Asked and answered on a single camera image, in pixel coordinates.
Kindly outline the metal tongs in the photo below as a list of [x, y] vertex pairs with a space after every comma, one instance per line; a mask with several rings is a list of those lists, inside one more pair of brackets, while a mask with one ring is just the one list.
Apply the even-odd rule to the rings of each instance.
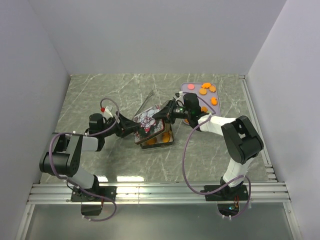
[[136, 113], [133, 116], [136, 116], [142, 110], [142, 108], [146, 105], [146, 103], [153, 96], [153, 94], [154, 94], [154, 90], [151, 90], [149, 92], [148, 96], [145, 98], [145, 100], [142, 102], [142, 104], [140, 105], [140, 107], [138, 108], [138, 110], [136, 111]]

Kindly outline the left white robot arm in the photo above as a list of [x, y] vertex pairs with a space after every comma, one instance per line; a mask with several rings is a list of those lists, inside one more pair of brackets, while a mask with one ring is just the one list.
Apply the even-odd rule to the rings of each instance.
[[87, 172], [80, 166], [82, 152], [99, 152], [105, 145], [105, 138], [111, 135], [124, 138], [136, 130], [140, 125], [133, 120], [116, 113], [108, 117], [100, 113], [89, 116], [89, 128], [84, 134], [65, 133], [59, 135], [54, 132], [39, 161], [42, 173], [66, 180], [72, 184], [73, 202], [97, 202], [104, 198], [115, 200], [116, 188], [106, 190], [100, 187], [98, 177]]

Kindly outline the gold cookie tin base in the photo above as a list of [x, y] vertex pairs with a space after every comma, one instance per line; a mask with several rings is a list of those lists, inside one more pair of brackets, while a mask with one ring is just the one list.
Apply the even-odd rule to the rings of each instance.
[[[169, 142], [163, 142], [162, 141], [162, 135], [163, 133], [166, 133], [166, 132], [169, 132], [170, 133], [170, 141]], [[173, 131], [172, 131], [172, 126], [170, 123], [166, 123], [165, 124], [165, 130], [164, 132], [158, 134], [157, 136], [153, 137], [153, 138], [156, 138], [157, 139], [157, 143], [154, 144], [154, 145], [146, 145], [146, 141], [143, 142], [142, 144], [140, 144], [140, 147], [143, 149], [143, 150], [146, 150], [146, 149], [152, 149], [152, 148], [160, 148], [160, 147], [167, 147], [167, 146], [171, 146], [173, 145], [174, 143], [174, 134], [173, 134]]]

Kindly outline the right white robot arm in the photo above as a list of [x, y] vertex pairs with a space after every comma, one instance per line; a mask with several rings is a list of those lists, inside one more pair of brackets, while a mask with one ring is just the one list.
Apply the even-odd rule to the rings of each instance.
[[195, 93], [184, 93], [183, 105], [169, 100], [152, 117], [173, 124], [176, 119], [186, 119], [192, 132], [207, 132], [222, 136], [230, 156], [226, 172], [220, 179], [220, 186], [212, 191], [195, 190], [187, 181], [187, 187], [195, 194], [203, 196], [220, 195], [223, 200], [234, 199], [247, 179], [250, 164], [264, 149], [264, 143], [250, 119], [220, 117], [204, 112], [200, 106], [200, 97]]

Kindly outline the gold tin lid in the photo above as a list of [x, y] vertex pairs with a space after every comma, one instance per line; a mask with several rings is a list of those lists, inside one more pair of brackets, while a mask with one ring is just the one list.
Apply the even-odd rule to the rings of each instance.
[[156, 104], [133, 117], [132, 120], [139, 124], [138, 130], [133, 133], [135, 144], [140, 145], [165, 131], [164, 120], [153, 118], [160, 110], [161, 106]]

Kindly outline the lavender plastic tray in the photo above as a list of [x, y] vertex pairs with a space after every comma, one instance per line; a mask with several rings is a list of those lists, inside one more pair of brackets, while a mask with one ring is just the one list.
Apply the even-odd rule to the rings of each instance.
[[[217, 87], [213, 83], [211, 83], [211, 86], [215, 86], [216, 87], [216, 92], [211, 92], [208, 88], [206, 88], [207, 94], [206, 95], [201, 95], [199, 93], [199, 89], [202, 88], [202, 85], [204, 83], [205, 82], [203, 82], [203, 83], [201, 83], [201, 82], [200, 83], [199, 82], [191, 82], [191, 83], [184, 82], [180, 87], [180, 91], [183, 91], [184, 95], [185, 95], [185, 93], [196, 94], [199, 97], [198, 102], [199, 102], [200, 108], [201, 107], [207, 107], [208, 111], [206, 113], [211, 113], [213, 115], [216, 115], [216, 116], [220, 117], [221, 116], [221, 110], [220, 110], [220, 103], [219, 103]], [[189, 90], [188, 89], [188, 85], [189, 84], [193, 84], [194, 85], [194, 89], [193, 90]], [[217, 98], [218, 104], [216, 106], [211, 104], [211, 98], [212, 97]]]

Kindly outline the orange round dotted cookie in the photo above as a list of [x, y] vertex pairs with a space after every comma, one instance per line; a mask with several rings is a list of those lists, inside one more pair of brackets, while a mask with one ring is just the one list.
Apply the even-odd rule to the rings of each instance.
[[162, 135], [162, 142], [168, 143], [171, 140], [171, 135], [169, 132], [164, 132]]

